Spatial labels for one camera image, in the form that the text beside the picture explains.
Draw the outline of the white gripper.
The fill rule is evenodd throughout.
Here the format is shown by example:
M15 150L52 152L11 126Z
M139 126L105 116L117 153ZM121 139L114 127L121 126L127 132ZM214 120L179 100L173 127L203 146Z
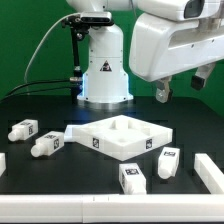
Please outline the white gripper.
M134 26L129 66L142 79L157 80L156 100L161 103L172 97L171 75L200 66L191 79L191 87L199 91L222 59L224 19L218 29L201 30L198 20L174 22L144 13Z

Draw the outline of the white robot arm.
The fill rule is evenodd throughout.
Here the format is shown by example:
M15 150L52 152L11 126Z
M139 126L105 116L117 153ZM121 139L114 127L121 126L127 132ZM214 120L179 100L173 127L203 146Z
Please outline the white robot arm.
M123 33L112 11L138 8L129 54L133 74L157 85L156 99L168 101L171 77L195 69L191 86L200 90L224 59L224 0L66 0L78 15L73 37L90 36L89 67L80 76L78 99L114 104L131 100L123 70Z

